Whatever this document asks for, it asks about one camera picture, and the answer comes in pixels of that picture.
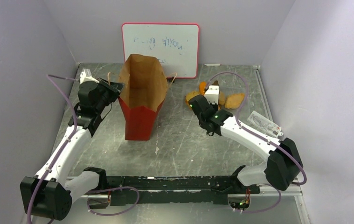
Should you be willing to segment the orange fake baguette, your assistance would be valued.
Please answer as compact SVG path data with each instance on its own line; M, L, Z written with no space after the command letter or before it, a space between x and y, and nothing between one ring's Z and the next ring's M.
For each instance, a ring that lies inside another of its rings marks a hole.
M207 83L206 82L200 82L199 83L199 93L202 96L204 96L206 91L207 91Z

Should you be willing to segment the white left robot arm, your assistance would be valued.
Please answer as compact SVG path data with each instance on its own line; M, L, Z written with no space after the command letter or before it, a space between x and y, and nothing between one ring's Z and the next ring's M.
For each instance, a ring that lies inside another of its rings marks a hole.
M90 78L79 84L79 102L75 105L61 93L72 112L64 138L43 167L20 183L28 224L32 216L63 220L78 198L90 191L102 194L107 190L106 171L101 168L87 167L70 181L67 177L103 121L103 110L119 98L123 88L123 83Z

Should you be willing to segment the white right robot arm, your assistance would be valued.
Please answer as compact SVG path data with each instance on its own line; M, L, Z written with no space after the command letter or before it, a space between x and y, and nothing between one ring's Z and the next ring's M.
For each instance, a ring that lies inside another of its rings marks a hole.
M234 192L243 193L248 186L257 184L269 184L285 191L294 183L303 164L293 140L267 136L247 126L232 113L216 110L202 95L193 97L188 104L207 135L217 134L234 140L263 160L261 165L243 165L233 173L230 185Z

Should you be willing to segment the orange fake bread piece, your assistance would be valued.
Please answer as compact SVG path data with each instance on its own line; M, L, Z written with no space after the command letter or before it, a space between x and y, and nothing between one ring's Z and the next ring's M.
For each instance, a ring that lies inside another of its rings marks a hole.
M189 92L186 96L185 96L185 102L188 106L190 106L189 104L189 100L191 100L193 97L200 95L199 91L191 91Z

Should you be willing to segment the dark brown fake bread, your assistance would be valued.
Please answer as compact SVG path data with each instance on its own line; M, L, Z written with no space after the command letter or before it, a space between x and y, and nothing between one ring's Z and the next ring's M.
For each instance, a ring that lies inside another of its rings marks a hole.
M214 85L214 86L219 86L219 83L217 80L215 80L211 85Z

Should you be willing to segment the orange fake bread slice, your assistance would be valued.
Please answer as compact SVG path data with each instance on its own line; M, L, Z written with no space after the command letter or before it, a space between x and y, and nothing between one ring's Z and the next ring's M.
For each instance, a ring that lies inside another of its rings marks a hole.
M224 108L237 109L243 102L244 98L245 98L244 93L231 94L226 98Z

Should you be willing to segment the tan fake bread roll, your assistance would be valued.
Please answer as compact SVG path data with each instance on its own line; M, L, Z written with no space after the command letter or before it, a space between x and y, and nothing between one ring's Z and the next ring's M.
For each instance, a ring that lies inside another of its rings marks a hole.
M225 105L225 103L226 103L226 96L225 96L225 94L221 91L221 92L219 92L218 104L219 104L219 105Z

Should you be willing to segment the red paper bag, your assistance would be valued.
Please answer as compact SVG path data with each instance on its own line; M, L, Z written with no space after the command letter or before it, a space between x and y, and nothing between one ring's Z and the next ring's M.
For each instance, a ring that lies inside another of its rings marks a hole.
M153 56L131 54L118 82L124 84L118 100L125 119L125 139L149 140L169 89L161 63Z

